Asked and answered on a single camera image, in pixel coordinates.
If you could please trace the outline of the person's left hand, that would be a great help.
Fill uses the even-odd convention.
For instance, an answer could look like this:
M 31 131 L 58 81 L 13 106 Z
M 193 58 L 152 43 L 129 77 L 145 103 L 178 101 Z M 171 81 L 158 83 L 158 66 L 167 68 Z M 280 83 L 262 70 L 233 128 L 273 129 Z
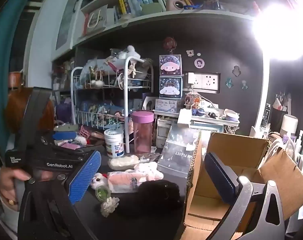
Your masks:
M 30 174 L 19 168 L 1 167 L 0 169 L 0 198 L 9 209 L 18 211 L 18 201 L 15 180 L 27 181 Z

